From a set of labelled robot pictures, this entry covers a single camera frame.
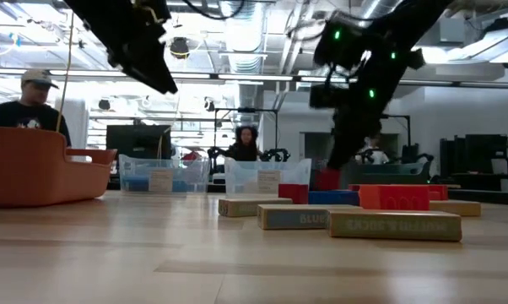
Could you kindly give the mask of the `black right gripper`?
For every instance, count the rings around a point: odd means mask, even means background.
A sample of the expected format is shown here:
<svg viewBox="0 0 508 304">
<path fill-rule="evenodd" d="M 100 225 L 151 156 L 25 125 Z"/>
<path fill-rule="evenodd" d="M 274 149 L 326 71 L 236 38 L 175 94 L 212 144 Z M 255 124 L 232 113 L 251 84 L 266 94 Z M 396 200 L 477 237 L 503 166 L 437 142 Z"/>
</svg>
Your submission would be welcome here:
<svg viewBox="0 0 508 304">
<path fill-rule="evenodd" d="M 342 110 L 336 110 L 333 146 L 327 167 L 340 170 L 364 146 L 365 138 L 381 131 L 381 117 L 407 69 L 408 50 L 395 46 L 352 46 L 344 54 L 356 67 Z"/>
</svg>

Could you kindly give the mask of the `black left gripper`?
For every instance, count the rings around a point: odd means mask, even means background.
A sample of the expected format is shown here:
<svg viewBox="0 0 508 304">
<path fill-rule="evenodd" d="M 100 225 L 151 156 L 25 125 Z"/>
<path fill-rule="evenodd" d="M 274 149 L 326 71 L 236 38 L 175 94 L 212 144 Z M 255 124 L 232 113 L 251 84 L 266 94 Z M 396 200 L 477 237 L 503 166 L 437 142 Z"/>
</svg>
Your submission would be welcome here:
<svg viewBox="0 0 508 304">
<path fill-rule="evenodd" d="M 166 0 L 64 0 L 110 50 L 110 62 L 124 74 L 161 94 L 178 91 L 164 60 L 159 38 L 162 24 L 171 18 Z"/>
</svg>

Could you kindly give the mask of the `blue long lego brick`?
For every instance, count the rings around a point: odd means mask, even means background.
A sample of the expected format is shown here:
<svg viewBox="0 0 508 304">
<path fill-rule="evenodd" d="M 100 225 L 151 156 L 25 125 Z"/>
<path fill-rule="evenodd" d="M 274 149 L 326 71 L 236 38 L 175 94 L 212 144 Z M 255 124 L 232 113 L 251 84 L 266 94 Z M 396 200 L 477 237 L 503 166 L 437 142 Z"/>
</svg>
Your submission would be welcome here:
<svg viewBox="0 0 508 304">
<path fill-rule="evenodd" d="M 308 195 L 308 204 L 360 206 L 359 193 L 350 190 L 312 191 Z"/>
</svg>

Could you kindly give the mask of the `red rectangular wooden block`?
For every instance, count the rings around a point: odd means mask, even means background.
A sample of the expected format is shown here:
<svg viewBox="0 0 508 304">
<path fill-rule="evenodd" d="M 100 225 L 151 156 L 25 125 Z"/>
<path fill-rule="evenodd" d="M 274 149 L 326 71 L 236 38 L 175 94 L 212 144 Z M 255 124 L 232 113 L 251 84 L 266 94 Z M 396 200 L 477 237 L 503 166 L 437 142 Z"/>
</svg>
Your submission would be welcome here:
<svg viewBox="0 0 508 304">
<path fill-rule="evenodd" d="M 281 183 L 278 185 L 278 196 L 291 199 L 293 204 L 308 204 L 309 186 L 306 184 Z"/>
</svg>

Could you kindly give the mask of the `plain wooden block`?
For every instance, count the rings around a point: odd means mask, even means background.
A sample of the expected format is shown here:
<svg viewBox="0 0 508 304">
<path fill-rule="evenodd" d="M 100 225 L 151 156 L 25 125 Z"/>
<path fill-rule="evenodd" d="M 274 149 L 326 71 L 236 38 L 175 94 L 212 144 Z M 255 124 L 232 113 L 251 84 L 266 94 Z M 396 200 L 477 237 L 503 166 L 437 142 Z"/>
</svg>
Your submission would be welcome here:
<svg viewBox="0 0 508 304">
<path fill-rule="evenodd" d="M 464 217 L 479 217 L 482 214 L 481 203 L 461 200 L 430 201 L 430 209 Z"/>
<path fill-rule="evenodd" d="M 290 198 L 221 198 L 219 215 L 225 217 L 248 217 L 257 215 L 259 204 L 292 204 Z"/>
</svg>

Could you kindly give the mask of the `blue curved lego brick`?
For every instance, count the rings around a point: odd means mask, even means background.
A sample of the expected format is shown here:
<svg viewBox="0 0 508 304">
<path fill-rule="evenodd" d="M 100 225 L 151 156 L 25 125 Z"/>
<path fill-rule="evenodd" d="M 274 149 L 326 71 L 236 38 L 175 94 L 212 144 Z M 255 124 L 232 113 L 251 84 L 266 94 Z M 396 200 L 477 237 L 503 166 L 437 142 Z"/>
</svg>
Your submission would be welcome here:
<svg viewBox="0 0 508 304">
<path fill-rule="evenodd" d="M 206 191 L 206 182 L 186 182 L 179 180 L 174 180 L 172 182 L 173 193 L 205 193 Z"/>
</svg>

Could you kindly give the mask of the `person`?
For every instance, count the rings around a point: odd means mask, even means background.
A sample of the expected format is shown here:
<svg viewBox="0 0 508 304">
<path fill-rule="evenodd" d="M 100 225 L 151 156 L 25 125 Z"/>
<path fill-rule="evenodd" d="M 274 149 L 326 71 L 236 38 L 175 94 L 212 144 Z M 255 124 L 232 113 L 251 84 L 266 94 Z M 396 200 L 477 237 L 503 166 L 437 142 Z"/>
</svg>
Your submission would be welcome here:
<svg viewBox="0 0 508 304">
<path fill-rule="evenodd" d="M 55 131 L 60 121 L 59 133 L 72 146 L 66 119 L 58 110 L 47 105 L 50 88 L 58 89 L 47 70 L 29 69 L 20 80 L 21 97 L 0 104 L 0 127 L 34 128 Z"/>
<path fill-rule="evenodd" d="M 356 154 L 355 161 L 361 165 L 383 165 L 389 161 L 386 153 L 380 148 L 381 135 L 373 135 L 365 140 L 365 146 Z"/>
<path fill-rule="evenodd" d="M 257 161 L 262 154 L 257 147 L 258 131 L 253 126 L 239 126 L 235 130 L 235 142 L 224 155 L 236 161 Z"/>
</svg>

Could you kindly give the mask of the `black ceiling dome fixture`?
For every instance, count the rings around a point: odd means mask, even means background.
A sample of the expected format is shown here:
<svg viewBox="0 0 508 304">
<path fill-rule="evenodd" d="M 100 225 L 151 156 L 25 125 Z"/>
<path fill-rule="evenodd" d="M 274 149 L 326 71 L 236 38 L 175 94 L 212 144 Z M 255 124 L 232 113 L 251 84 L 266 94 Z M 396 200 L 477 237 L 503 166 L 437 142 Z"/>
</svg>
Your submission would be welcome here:
<svg viewBox="0 0 508 304">
<path fill-rule="evenodd" d="M 174 37 L 170 44 L 170 54 L 176 59 L 185 60 L 190 55 L 186 37 Z"/>
</svg>

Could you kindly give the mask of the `dark green plastic bin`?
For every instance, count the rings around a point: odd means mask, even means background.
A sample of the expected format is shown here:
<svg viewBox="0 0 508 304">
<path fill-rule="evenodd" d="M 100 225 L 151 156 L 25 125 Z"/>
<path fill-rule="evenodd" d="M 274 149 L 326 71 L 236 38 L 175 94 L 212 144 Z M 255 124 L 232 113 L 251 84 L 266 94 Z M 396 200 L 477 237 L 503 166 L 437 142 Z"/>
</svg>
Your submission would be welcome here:
<svg viewBox="0 0 508 304">
<path fill-rule="evenodd" d="M 340 173 L 340 186 L 351 184 L 426 184 L 430 163 L 360 165 L 346 164 Z"/>
</svg>

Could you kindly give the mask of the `red lego brick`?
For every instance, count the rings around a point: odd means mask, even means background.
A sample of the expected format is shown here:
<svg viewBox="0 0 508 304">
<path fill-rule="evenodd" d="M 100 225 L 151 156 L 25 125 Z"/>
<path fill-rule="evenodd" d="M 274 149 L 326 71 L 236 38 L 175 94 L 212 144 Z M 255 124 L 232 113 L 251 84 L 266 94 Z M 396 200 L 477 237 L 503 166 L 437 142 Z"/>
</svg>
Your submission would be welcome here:
<svg viewBox="0 0 508 304">
<path fill-rule="evenodd" d="M 415 185 L 361 185 L 359 203 L 363 209 L 413 210 L 430 209 L 429 189 Z"/>
</svg>

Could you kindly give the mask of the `black background monitor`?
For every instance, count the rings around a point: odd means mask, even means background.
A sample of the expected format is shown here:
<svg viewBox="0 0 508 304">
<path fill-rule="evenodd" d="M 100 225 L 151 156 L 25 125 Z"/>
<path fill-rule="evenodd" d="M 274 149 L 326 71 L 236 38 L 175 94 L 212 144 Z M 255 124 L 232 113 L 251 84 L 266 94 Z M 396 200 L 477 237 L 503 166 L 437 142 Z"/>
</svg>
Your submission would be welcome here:
<svg viewBox="0 0 508 304">
<path fill-rule="evenodd" d="M 106 148 L 116 150 L 116 158 L 168 160 L 172 155 L 169 125 L 108 125 L 105 139 Z"/>
</svg>

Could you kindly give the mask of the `wooden block with green print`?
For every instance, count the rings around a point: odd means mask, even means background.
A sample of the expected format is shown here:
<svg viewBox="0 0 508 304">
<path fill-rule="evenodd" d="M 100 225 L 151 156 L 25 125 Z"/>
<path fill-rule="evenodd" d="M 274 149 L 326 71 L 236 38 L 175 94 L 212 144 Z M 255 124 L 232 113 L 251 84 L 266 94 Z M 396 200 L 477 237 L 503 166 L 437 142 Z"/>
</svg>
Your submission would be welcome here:
<svg viewBox="0 0 508 304">
<path fill-rule="evenodd" d="M 440 211 L 332 209 L 330 237 L 459 242 L 462 218 Z"/>
</svg>

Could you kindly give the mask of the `white paper bin label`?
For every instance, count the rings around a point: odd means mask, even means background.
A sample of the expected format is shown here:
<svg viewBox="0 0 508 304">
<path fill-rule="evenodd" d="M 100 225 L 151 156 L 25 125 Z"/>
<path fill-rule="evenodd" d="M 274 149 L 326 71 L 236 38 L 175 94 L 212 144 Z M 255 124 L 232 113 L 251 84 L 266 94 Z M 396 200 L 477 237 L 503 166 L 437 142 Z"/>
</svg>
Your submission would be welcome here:
<svg viewBox="0 0 508 304">
<path fill-rule="evenodd" d="M 174 172 L 171 169 L 154 170 L 149 175 L 149 191 L 171 193 L 173 191 Z"/>
<path fill-rule="evenodd" d="M 263 194 L 277 194 L 281 171 L 260 170 L 257 172 L 257 191 Z"/>
</svg>

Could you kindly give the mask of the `wooden block with blue print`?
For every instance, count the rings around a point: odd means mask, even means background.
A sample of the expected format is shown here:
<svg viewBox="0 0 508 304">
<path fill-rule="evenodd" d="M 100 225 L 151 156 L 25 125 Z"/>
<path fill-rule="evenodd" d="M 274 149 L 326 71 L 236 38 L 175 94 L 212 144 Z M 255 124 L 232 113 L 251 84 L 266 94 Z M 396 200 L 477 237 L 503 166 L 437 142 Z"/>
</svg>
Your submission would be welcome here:
<svg viewBox="0 0 508 304">
<path fill-rule="evenodd" d="M 330 209 L 359 209 L 347 204 L 259 204 L 257 223 L 263 230 L 316 230 L 327 227 Z"/>
</svg>

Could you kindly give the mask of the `clear plastic bin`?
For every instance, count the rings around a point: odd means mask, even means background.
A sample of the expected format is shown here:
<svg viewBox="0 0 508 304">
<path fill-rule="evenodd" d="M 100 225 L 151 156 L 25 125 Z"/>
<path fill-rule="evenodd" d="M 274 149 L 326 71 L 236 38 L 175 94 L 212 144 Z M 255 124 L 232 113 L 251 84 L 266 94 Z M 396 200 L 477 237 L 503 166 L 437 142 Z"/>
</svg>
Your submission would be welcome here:
<svg viewBox="0 0 508 304">
<path fill-rule="evenodd" d="M 206 182 L 210 171 L 208 159 L 199 160 L 165 160 L 165 159 L 138 159 L 126 155 L 119 155 L 118 172 L 120 180 L 125 176 L 146 176 L 158 169 L 171 169 L 174 172 L 173 181 Z"/>
<path fill-rule="evenodd" d="M 275 161 L 236 161 L 226 158 L 224 161 L 224 177 L 226 195 L 242 198 L 247 195 L 277 197 L 277 194 L 263 194 L 257 191 L 257 172 L 260 170 L 281 171 L 281 183 L 306 184 L 310 186 L 311 159 L 298 162 Z"/>
</svg>

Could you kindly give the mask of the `black background cabinet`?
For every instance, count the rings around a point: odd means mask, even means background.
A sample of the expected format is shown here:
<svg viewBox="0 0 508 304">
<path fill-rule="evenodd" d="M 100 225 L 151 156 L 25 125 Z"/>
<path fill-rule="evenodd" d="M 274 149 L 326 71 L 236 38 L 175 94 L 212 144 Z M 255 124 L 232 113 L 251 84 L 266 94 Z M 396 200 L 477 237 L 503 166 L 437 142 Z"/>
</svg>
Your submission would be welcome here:
<svg viewBox="0 0 508 304">
<path fill-rule="evenodd" d="M 507 164 L 507 137 L 466 134 L 440 140 L 440 177 L 461 189 L 500 191 L 504 174 L 494 172 L 494 160 Z"/>
</svg>

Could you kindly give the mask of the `orange plastic bin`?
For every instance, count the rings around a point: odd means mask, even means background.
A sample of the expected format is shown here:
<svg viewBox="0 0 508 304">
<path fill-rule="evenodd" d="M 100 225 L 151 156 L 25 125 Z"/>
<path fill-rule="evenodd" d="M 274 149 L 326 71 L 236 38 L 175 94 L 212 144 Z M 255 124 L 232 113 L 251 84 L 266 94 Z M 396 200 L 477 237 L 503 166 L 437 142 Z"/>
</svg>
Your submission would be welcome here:
<svg viewBox="0 0 508 304">
<path fill-rule="evenodd" d="M 0 128 L 0 208 L 98 198 L 115 157 L 114 149 L 69 149 L 57 132 Z"/>
</svg>

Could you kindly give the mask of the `black background stand frame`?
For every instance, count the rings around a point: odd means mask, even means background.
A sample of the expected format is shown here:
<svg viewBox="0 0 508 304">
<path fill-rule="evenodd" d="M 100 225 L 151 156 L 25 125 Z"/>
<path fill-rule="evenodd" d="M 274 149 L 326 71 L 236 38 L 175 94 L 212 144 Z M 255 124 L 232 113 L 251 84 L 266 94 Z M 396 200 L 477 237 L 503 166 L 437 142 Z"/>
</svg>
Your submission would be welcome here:
<svg viewBox="0 0 508 304">
<path fill-rule="evenodd" d="M 399 159 L 404 146 L 412 145 L 411 117 L 384 114 L 381 118 L 381 146 L 390 159 Z"/>
<path fill-rule="evenodd" d="M 274 118 L 274 127 L 275 130 L 278 131 L 278 112 L 276 110 L 271 109 L 261 109 L 255 107 L 238 107 L 238 108 L 215 108 L 214 109 L 214 117 L 213 117 L 213 130 L 216 132 L 218 128 L 218 124 L 231 112 L 236 112 L 239 114 L 262 114 L 262 113 L 272 113 Z M 253 126 L 257 129 L 253 124 L 240 124 L 239 126 Z M 274 149 L 278 148 L 278 140 L 275 140 Z M 213 147 L 210 149 L 209 157 L 216 158 L 219 155 L 225 156 L 224 153 L 227 149 L 220 149 L 216 147 L 216 136 L 213 136 Z"/>
</svg>

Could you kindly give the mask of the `silver ventilation duct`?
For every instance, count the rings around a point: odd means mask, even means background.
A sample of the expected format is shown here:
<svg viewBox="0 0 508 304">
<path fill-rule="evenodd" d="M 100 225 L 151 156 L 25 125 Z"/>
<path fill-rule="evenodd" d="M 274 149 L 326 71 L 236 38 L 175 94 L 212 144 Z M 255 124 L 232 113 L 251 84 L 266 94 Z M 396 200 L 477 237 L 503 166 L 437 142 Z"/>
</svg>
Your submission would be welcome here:
<svg viewBox="0 0 508 304">
<path fill-rule="evenodd" d="M 235 12 L 242 0 L 219 1 L 221 13 L 225 16 Z M 231 19 L 225 20 L 224 41 L 230 71 L 239 74 L 260 74 L 262 72 L 262 51 L 266 4 L 244 2 L 241 11 Z M 235 97 L 236 107 L 262 108 L 262 86 L 238 84 Z"/>
</svg>

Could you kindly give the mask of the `black table frame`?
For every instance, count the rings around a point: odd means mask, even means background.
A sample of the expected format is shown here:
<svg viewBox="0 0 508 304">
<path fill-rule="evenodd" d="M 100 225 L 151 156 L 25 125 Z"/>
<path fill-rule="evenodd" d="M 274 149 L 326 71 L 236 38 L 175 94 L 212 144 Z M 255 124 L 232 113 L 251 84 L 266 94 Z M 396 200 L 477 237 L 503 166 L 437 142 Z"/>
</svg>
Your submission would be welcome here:
<svg viewBox="0 0 508 304">
<path fill-rule="evenodd" d="M 449 189 L 448 196 L 450 199 L 455 200 L 508 205 L 508 192 Z"/>
</svg>

